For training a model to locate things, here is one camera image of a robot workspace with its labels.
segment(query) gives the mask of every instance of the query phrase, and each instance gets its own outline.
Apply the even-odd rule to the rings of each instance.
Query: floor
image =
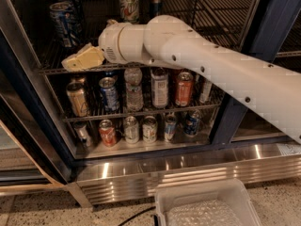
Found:
[[[301,178],[246,185],[262,225],[301,225]],[[65,191],[0,197],[0,226],[118,226],[153,198],[81,208]],[[124,225],[153,226],[154,209]]]

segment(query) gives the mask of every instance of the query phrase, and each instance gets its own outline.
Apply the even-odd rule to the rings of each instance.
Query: black cable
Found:
[[[140,215],[142,215],[142,214],[144,214],[144,213],[146,213],[146,212],[149,212],[150,210],[153,210],[153,209],[155,209],[155,208],[156,208],[156,207],[154,207],[154,206],[153,206],[153,207],[150,207],[150,208],[147,208],[147,209],[145,209],[145,210],[143,210],[143,211],[141,211],[141,212],[139,212],[139,213],[137,213],[137,214],[131,216],[130,218],[126,219],[125,221],[121,222],[121,224],[119,224],[119,226],[122,226],[122,225],[126,224],[127,222],[133,220],[134,218],[137,218],[138,216],[140,216]]]

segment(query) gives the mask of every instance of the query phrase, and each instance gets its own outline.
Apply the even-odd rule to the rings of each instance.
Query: plastic bin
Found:
[[[261,225],[244,184],[237,179],[157,188],[161,226]]]

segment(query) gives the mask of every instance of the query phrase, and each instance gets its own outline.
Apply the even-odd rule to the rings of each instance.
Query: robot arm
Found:
[[[166,15],[146,25],[113,24],[101,34],[99,45],[113,63],[199,73],[301,143],[300,73],[220,47]]]

